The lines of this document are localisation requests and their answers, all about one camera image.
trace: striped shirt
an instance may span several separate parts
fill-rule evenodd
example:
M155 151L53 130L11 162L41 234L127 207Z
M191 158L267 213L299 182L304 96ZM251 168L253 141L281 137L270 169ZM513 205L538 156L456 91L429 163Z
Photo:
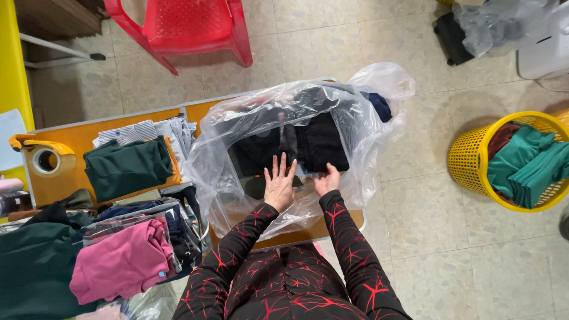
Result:
M102 145L113 139L117 140L120 146L123 146L134 141L146 141L156 138L158 138L158 133L154 128L152 120L145 120L123 128L99 132L99 142Z

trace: dark green shirt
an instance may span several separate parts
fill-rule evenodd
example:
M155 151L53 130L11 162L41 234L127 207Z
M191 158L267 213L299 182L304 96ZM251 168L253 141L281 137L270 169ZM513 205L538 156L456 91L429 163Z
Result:
M164 136L119 146L116 140L83 155L97 202L160 186L174 174Z
M69 289L70 225L34 223L0 236L0 319L62 320L93 312Z

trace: packing tape roll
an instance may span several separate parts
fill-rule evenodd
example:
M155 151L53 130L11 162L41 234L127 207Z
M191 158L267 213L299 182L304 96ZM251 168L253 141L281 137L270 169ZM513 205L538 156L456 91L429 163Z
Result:
M75 168L74 154L59 154L53 148L38 145L31 151L28 167L40 177L53 178Z

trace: white appliance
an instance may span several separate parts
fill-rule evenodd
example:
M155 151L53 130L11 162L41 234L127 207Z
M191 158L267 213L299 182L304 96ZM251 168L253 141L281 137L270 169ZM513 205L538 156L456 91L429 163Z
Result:
M551 14L544 37L518 50L518 72L526 79L546 79L569 73L569 1Z

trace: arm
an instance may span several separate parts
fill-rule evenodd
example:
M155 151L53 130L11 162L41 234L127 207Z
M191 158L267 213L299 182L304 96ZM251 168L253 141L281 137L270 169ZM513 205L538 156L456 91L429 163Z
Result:
M261 203L189 275L172 319L223 319L229 284L263 231L279 215Z
M296 189L292 187L296 160L287 177L285 169L285 154L282 155L280 168L277 166L277 157L274 156L272 179L265 168L265 202L233 227L203 263L190 273L173 320L224 318L225 301L233 277L263 231L292 201Z
M337 190L340 174L330 164L326 177L315 176L316 192L352 303L370 319L411 319L401 306L373 249L365 240Z

